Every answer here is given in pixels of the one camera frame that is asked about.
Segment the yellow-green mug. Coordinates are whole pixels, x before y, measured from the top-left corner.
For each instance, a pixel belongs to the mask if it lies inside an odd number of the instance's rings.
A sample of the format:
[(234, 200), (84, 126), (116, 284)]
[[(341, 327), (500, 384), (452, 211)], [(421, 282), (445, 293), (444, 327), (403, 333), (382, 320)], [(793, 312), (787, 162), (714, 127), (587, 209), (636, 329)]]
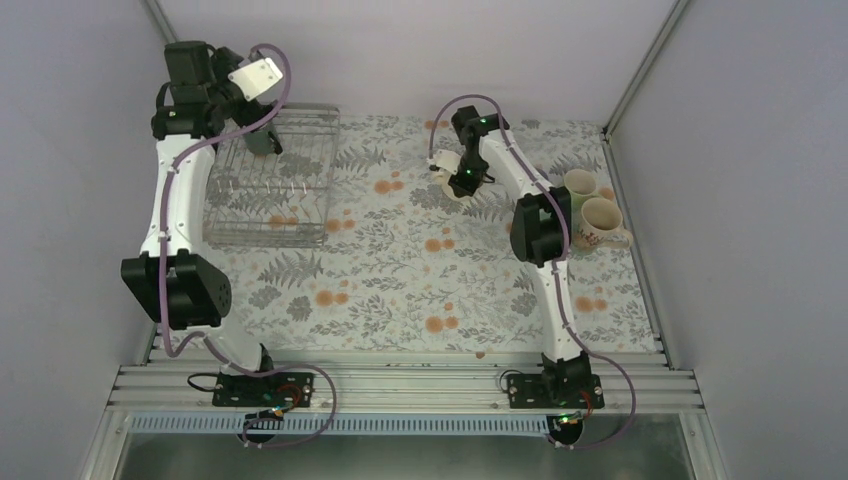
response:
[(571, 169), (563, 177), (563, 186), (568, 190), (571, 208), (579, 210), (589, 199), (598, 193), (596, 180), (591, 172), (583, 169)]

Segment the floral patterned mug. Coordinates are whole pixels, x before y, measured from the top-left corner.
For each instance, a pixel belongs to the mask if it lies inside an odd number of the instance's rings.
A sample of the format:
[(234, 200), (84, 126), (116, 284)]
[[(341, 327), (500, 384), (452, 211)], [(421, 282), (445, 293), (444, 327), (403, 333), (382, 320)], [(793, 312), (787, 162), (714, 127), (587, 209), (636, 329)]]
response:
[(578, 210), (573, 228), (573, 247), (583, 251), (629, 249), (633, 243), (632, 233), (624, 227), (623, 213), (612, 200), (591, 198)]

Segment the aluminium rail frame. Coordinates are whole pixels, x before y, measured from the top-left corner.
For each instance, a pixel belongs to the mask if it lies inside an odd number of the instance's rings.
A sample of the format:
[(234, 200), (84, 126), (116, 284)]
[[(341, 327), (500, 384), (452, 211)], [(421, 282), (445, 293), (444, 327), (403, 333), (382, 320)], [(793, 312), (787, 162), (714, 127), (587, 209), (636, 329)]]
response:
[[(298, 395), (280, 428), (308, 435), (330, 422), (333, 434), (521, 434), (540, 436), (553, 407), (517, 407), (516, 377), (540, 370), (533, 353), (345, 352), (282, 350), (295, 371), (320, 369)], [(235, 432), (248, 415), (271, 406), (232, 396), (213, 401), (213, 358), (200, 350), (169, 360), (160, 348), (138, 365), (119, 369), (94, 444), (84, 463), (86, 479), (114, 479), (133, 433)], [(698, 479), (726, 475), (696, 376), (672, 368), (660, 353), (612, 354), (594, 361), (603, 404), (594, 417), (660, 414), (683, 433), (685, 457)]]

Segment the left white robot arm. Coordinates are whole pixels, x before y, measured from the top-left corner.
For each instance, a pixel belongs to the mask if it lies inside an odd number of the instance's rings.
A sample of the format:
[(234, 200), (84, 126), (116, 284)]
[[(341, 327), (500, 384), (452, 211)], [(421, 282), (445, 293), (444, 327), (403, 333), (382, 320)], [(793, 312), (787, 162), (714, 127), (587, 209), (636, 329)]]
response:
[(164, 57), (169, 78), (151, 119), (155, 200), (140, 252), (122, 261), (120, 276), (156, 324), (168, 357), (202, 342), (223, 374), (241, 375), (239, 392), (263, 405), (279, 380), (266, 347), (231, 318), (230, 280), (202, 251), (204, 205), (220, 143), (242, 137), (260, 154), (281, 152), (271, 122), (287, 100), (291, 65), (268, 43), (242, 57), (179, 41), (166, 45)]

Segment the floral tablecloth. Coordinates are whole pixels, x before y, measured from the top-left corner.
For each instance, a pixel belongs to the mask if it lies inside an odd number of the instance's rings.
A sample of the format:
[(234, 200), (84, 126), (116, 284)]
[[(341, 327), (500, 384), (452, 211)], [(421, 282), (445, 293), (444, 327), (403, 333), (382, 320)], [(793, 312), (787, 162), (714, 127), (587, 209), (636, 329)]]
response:
[(342, 123), (320, 246), (211, 245), (251, 335), (272, 349), (541, 350), (504, 188), (448, 199), (425, 164), (429, 129), (415, 117)]

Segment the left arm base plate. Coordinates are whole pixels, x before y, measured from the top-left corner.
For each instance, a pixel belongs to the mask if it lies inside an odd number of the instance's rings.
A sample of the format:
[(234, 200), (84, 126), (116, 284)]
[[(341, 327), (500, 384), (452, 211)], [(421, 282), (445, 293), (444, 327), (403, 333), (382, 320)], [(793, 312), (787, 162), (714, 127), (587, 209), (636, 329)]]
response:
[(290, 408), (309, 407), (315, 375), (283, 372), (267, 377), (220, 374), (212, 405), (215, 407)]

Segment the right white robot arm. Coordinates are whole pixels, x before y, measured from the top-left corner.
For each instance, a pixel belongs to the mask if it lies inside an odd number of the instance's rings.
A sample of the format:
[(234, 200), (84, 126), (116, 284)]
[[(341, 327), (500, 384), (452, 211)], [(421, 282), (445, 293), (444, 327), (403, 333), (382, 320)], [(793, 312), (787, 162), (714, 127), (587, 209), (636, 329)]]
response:
[(448, 191), (457, 198), (471, 197), (493, 178), (506, 187), (514, 204), (510, 245), (527, 268), (544, 321), (541, 391), (549, 404), (565, 407), (579, 393), (594, 389), (589, 356), (574, 340), (565, 273), (570, 194), (521, 158), (508, 123), (497, 115), (461, 107), (451, 125), (464, 152), (447, 180)]

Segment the dark grey-green mug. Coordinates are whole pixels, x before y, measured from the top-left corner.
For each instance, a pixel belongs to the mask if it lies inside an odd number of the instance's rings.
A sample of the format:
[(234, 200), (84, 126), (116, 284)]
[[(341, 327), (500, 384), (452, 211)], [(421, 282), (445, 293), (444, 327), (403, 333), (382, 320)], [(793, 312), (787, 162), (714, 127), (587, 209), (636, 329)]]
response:
[(243, 140), (248, 151), (255, 156), (279, 155), (283, 152), (280, 139), (272, 125), (246, 133)]

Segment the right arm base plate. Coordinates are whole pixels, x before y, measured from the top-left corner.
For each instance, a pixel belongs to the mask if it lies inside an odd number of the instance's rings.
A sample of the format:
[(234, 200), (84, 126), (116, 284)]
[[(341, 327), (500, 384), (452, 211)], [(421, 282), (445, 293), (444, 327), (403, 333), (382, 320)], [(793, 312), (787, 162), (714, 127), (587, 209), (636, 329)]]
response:
[(606, 405), (597, 375), (554, 384), (541, 374), (512, 372), (501, 383), (512, 409), (602, 409)]

